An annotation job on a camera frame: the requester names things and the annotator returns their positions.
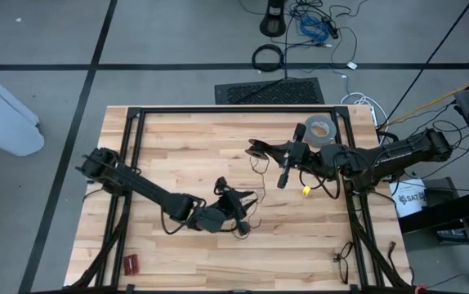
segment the white container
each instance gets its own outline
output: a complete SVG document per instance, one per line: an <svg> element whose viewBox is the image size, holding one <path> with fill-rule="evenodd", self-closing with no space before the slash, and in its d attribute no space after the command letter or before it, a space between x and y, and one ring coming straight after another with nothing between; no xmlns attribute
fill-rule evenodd
<svg viewBox="0 0 469 294"><path fill-rule="evenodd" d="M0 149L26 156L44 146L38 117L0 85Z"/></svg>

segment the butcher block tabletop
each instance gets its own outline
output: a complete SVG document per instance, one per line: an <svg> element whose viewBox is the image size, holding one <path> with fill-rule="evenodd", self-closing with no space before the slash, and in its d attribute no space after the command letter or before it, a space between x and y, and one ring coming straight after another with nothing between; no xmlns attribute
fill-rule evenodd
<svg viewBox="0 0 469 294"><path fill-rule="evenodd" d="M128 106L108 107L98 147L120 150L127 109ZM190 229L166 235L160 222L160 207L133 194L124 255L137 254L140 272L126 276L122 269L119 288L134 284L136 290L348 290L349 285L342 282L340 268L334 262L335 254L352 241L343 191L336 200L322 189L304 196L297 171L291 171L285 189L278 189L278 164L271 160L262 179L252 170L244 152L249 147L248 139L272 145L291 140L297 123L320 113L194 113L192 107L188 109L182 113L147 113L138 159L141 175L166 190L193 194L208 203L217 200L213 187L221 176L237 190L254 190L261 203L250 218L253 229L246 239L231 233ZM376 147L369 107L352 105L348 109L356 146ZM127 164L137 121L133 121L130 133ZM343 122L340 129L345 144ZM256 159L252 163L258 171L267 164ZM312 176L304 178L307 184L315 185ZM100 187L89 185L87 192ZM334 182L327 183L327 187L335 193ZM391 195L386 184L380 184L377 191ZM100 250L110 199L109 194L98 191L84 201L66 285L80 278ZM409 262L393 203L370 194L368 204L380 252L386 258L389 243L396 242L392 259L400 276L409 283ZM121 207L119 203L117 220ZM168 216L166 223L170 230L176 228ZM368 283L373 285L370 255L362 247ZM113 260L114 251L109 255L104 285L109 284ZM346 260L349 284L360 284L354 251Z"/></svg>

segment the black floor mat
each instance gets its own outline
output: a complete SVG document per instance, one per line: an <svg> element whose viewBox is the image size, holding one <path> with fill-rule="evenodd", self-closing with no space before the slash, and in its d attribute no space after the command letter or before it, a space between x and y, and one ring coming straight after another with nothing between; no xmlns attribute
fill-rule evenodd
<svg viewBox="0 0 469 294"><path fill-rule="evenodd" d="M216 85L215 101L217 105L315 105L324 104L324 97L318 78L295 78Z"/></svg>

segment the gray duct tape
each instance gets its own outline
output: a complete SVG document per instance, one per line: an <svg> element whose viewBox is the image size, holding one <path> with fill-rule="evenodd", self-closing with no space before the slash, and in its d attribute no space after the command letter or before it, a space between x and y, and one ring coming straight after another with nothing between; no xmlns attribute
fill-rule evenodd
<svg viewBox="0 0 469 294"><path fill-rule="evenodd" d="M324 130L324 135L319 136L313 132L313 128ZM336 126L331 118L324 115L313 115L306 120L306 134L304 141L312 147L322 147L331 143L336 137Z"/></svg>

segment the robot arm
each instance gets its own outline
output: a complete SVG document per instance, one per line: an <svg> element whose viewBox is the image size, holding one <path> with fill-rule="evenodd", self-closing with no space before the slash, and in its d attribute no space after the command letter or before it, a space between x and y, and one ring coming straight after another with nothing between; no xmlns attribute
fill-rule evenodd
<svg viewBox="0 0 469 294"><path fill-rule="evenodd" d="M157 203L163 212L173 221L186 225L190 229L207 230L211 233L221 232L221 227L228 220L235 220L240 235L249 233L249 224L242 219L247 210L256 202L252 200L242 205L241 200L252 191L239 192L229 187L226 179L219 178L214 192L220 196L218 201L206 207L206 201L190 194L170 193L164 188L147 180L118 159L118 154L110 149L94 149L81 167L83 175L102 184L103 190L120 196L132 191Z"/></svg>
<svg viewBox="0 0 469 294"><path fill-rule="evenodd" d="M398 178L406 167L420 162L443 162L453 149L441 132L427 129L405 140L372 149L350 148L340 144L323 146L312 152L303 143L306 126L298 124L293 141L268 145L251 139L246 153L259 159L272 157L282 168L278 187L284 188L291 168L331 181L340 173L351 180L356 191L365 191L386 177Z"/></svg>

